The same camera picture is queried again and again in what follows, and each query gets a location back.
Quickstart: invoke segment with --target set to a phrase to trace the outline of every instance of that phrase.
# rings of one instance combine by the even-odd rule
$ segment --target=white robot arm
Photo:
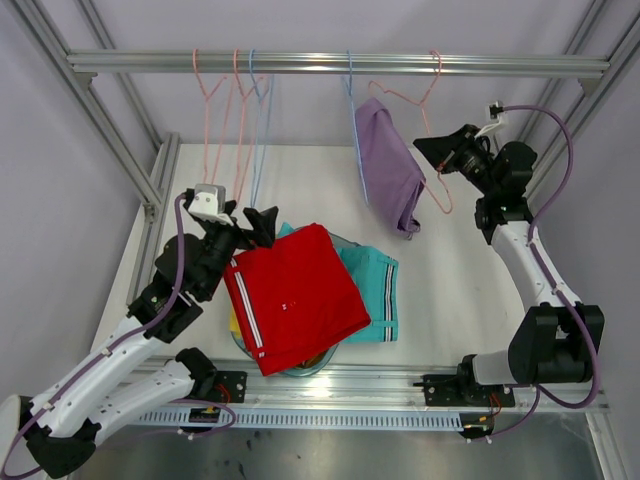
[[[185,398],[218,402],[235,390],[230,385],[225,393],[218,390],[228,383],[224,378],[233,378],[234,385],[241,383],[236,381],[239,377],[246,379],[246,374],[228,375],[239,372],[218,372],[200,350],[190,348],[147,378],[115,390],[136,366],[171,343],[202,313],[197,302],[211,300],[236,249],[273,245],[278,209],[259,213],[245,208],[253,229],[242,229],[230,216],[235,202],[225,202],[224,195],[223,187],[197,185],[178,197],[178,235],[156,259],[153,281],[129,306],[127,317],[63,379],[31,399],[22,398],[20,412],[15,412],[15,399],[3,404],[0,421],[10,424],[11,415],[19,416],[13,442],[0,442],[3,478],[6,456],[21,437],[42,469],[51,478],[60,478],[145,412]],[[204,238],[184,234],[182,201],[204,229]]]
[[[505,123],[503,107],[494,104],[489,111],[498,119],[495,125]],[[526,311],[506,350],[467,355],[458,365],[456,382],[446,388],[457,385],[465,405],[483,405],[487,392],[502,391],[502,385],[589,381],[604,328],[600,308],[584,305],[565,284],[538,237],[524,198],[536,153],[522,142],[509,142],[494,155],[483,131],[465,125],[447,137],[413,142],[438,172],[460,172],[483,194],[476,203],[476,226],[507,266]],[[428,387],[433,381],[428,377],[416,385],[437,393]]]

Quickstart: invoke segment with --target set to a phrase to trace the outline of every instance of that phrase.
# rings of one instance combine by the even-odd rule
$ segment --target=metal floor
[[[515,419],[504,415],[502,424]],[[127,427],[114,441],[148,430]],[[492,445],[421,432],[232,429],[193,443],[177,435],[151,436],[106,445],[72,478],[590,480],[603,475],[584,416],[537,414]]]

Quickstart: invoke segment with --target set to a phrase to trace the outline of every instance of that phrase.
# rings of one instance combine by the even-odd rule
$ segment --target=folded shirt
[[[295,230],[284,223],[278,238]],[[398,262],[373,247],[365,247],[329,233],[340,260],[360,291],[371,323],[343,343],[395,342],[398,339],[396,283]]]
[[[235,256],[224,281],[244,344],[263,375],[291,368],[371,322],[360,292],[317,224]]]

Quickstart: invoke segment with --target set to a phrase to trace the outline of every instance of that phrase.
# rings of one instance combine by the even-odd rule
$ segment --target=yellow fabric
[[[240,325],[238,325],[238,317],[236,317],[236,311],[231,307],[231,316],[229,317],[229,331],[234,335],[241,337]]]

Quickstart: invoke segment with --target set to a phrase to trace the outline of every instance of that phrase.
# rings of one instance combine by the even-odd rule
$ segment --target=clothes hanger
[[[211,175],[211,184],[215,183],[216,173],[218,173],[218,165],[220,164],[220,154],[222,153],[222,147],[224,145],[224,139],[227,135],[227,126],[229,125],[229,113],[231,112],[231,104],[233,103],[233,94],[235,92],[236,84],[231,82],[229,87],[229,95],[227,96],[227,107],[224,112],[224,123],[222,125],[222,132],[220,133],[220,140],[218,141],[218,150],[216,152],[216,163],[213,167],[213,175]]]
[[[207,177],[209,176],[209,117],[211,116],[211,108],[210,108],[209,101],[211,100],[211,98],[213,98],[213,95],[216,93],[218,88],[220,88],[222,83],[227,79],[227,76],[224,75],[218,81],[218,83],[216,83],[213,89],[210,92],[207,92],[207,89],[204,86],[204,82],[200,77],[200,73],[198,72],[198,49],[197,48],[193,49],[192,61],[193,61],[193,72],[196,74],[198,85],[200,85],[200,91],[202,92],[202,95],[204,97],[204,159],[203,159],[204,175],[202,178],[202,183],[207,183]],[[214,176],[215,176],[215,170],[217,170],[218,168],[219,159],[220,159],[220,156],[218,154],[216,155],[216,166],[213,174]]]
[[[264,102],[265,99],[267,99],[267,93],[268,93],[268,106],[267,106],[267,121],[266,121],[266,125],[264,128],[264,135],[263,135],[263,141],[261,142],[259,139],[259,135],[256,134],[256,147],[254,149],[254,157],[253,157],[253,178],[251,179],[251,196],[250,196],[250,200],[249,200],[249,205],[251,206],[251,208],[255,208],[256,205],[256,201],[258,199],[258,191],[260,189],[260,181],[262,179],[262,167],[264,166],[264,158],[265,158],[265,154],[267,152],[267,144],[266,141],[269,138],[269,126],[271,124],[271,107],[273,105],[273,90],[275,87],[275,76],[271,75],[269,77],[269,83],[268,83],[268,92],[265,91],[264,93],[260,92],[260,89],[258,88],[258,83],[256,82],[256,78],[253,74],[253,54],[255,52],[255,49],[251,49],[251,51],[249,52],[249,76],[251,77],[251,81],[253,82],[253,86],[255,88],[256,91],[256,96],[258,97],[258,105],[259,105],[259,109],[258,109],[258,116],[256,118],[256,126],[255,126],[255,131],[257,132],[260,126],[260,120],[262,118],[262,107],[264,106]],[[262,144],[262,155],[260,157],[260,162],[259,162],[259,168],[258,168],[258,146]]]
[[[438,82],[438,80],[440,79],[440,75],[442,74],[442,57],[437,50],[431,50],[429,53],[431,53],[431,55],[438,58],[438,70],[436,72],[435,78],[431,82],[431,85],[429,86],[429,88],[427,89],[427,91],[425,92],[425,94],[422,96],[420,100],[413,100],[408,96],[398,92],[397,90],[392,90],[390,88],[387,88],[383,84],[378,83],[374,80],[369,82],[369,95],[374,96],[372,87],[376,86],[384,94],[390,93],[410,103],[411,105],[420,107],[420,111],[422,112],[422,120],[424,121],[424,126],[425,126],[425,129],[427,130],[427,135],[431,136],[431,128],[429,127],[429,120],[427,118],[426,104],[427,104],[427,100],[429,99],[429,96],[431,95],[431,92],[433,91],[433,87]],[[438,178],[438,182],[440,182],[440,184],[444,187],[445,192],[447,193],[447,198],[449,199],[449,208],[444,207],[444,205],[440,202],[438,197],[436,197],[435,193],[431,190],[431,188],[429,188],[429,185],[427,185],[426,181],[422,181],[422,185],[424,185],[424,188],[427,190],[431,198],[433,198],[433,200],[436,202],[436,205],[438,205],[438,208],[440,208],[442,213],[444,213],[445,215],[449,215],[453,211],[453,198],[451,196],[451,192],[449,191],[449,187],[447,186],[445,181],[442,179],[442,172],[440,169],[438,169],[437,178]]]
[[[256,131],[254,129],[253,138],[249,144],[249,152],[247,154],[247,159],[244,162],[244,168],[241,168],[241,156],[242,156],[242,136],[244,135],[244,126],[246,121],[246,113],[247,113],[247,100],[251,97],[251,95],[258,88],[258,84],[265,80],[265,77],[259,77],[257,81],[255,81],[254,85],[249,89],[248,92],[245,93],[244,85],[242,80],[240,79],[240,75],[238,74],[238,49],[236,48],[233,51],[233,74],[236,79],[236,84],[238,86],[238,90],[240,92],[240,99],[242,100],[242,113],[240,115],[240,134],[238,138],[238,153],[236,155],[236,179],[233,184],[233,192],[234,192],[234,200],[239,204],[240,198],[242,197],[242,190],[244,189],[244,182],[247,177],[247,170],[249,168],[249,163],[251,162],[251,153],[253,152],[253,146],[256,141]]]
[[[364,181],[364,173],[362,170],[362,154],[360,153],[360,142],[358,140],[358,129],[356,127],[356,107],[353,102],[353,60],[351,59],[351,50],[347,50],[349,58],[349,78],[342,77],[345,91],[349,100],[349,110],[351,113],[351,130],[353,134],[353,144],[356,149],[356,159],[358,160],[358,169],[360,171],[360,181],[362,182],[362,191],[364,192],[364,201],[369,205],[369,196],[367,195],[367,185]]]

